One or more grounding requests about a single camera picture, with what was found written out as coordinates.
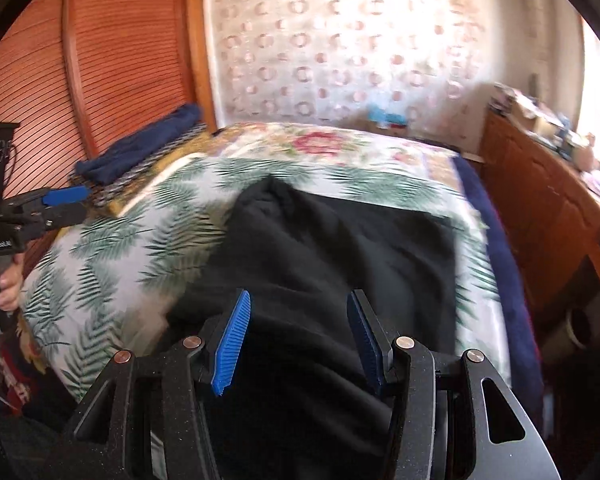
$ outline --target wooden headboard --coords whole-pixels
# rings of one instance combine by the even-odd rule
[[[0,42],[0,121],[21,124],[5,196],[64,186],[77,160],[184,102],[215,127],[202,16],[202,0],[33,0]]]

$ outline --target black garment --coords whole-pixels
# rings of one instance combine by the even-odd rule
[[[371,479],[390,408],[366,386],[346,316],[362,288],[379,318],[454,351],[451,227],[429,214],[300,192],[268,177],[170,313],[171,343],[251,295],[234,381],[206,407],[223,477]]]

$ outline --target metal screw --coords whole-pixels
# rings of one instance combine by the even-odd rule
[[[484,361],[484,354],[473,348],[466,353],[466,357],[469,359],[469,361],[474,363],[481,363]]]
[[[202,345],[202,339],[200,339],[197,335],[190,335],[186,337],[182,341],[182,345],[184,348],[198,348]]]
[[[129,350],[120,350],[113,356],[113,360],[119,365],[126,363],[129,359],[131,359],[131,352]]]
[[[410,337],[407,337],[405,335],[400,336],[398,339],[396,339],[395,343],[400,348],[404,348],[405,350],[408,350],[409,348],[413,348],[416,345],[416,342],[413,339],[411,339]]]

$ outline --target patterned wallpaper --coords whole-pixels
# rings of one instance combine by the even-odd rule
[[[476,0],[208,0],[228,123],[365,129],[369,105],[475,149],[484,82]]]

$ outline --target blue gripper pad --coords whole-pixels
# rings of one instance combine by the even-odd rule
[[[382,373],[382,352],[353,294],[347,296],[347,319],[362,362],[366,382],[379,396],[385,384]]]
[[[42,197],[42,203],[48,207],[55,207],[61,204],[82,202],[88,196],[89,190],[84,186],[65,187],[49,191]]]
[[[216,366],[211,379],[211,388],[216,396],[221,396],[224,389],[231,384],[250,317],[251,297],[243,290],[235,303],[216,351]]]

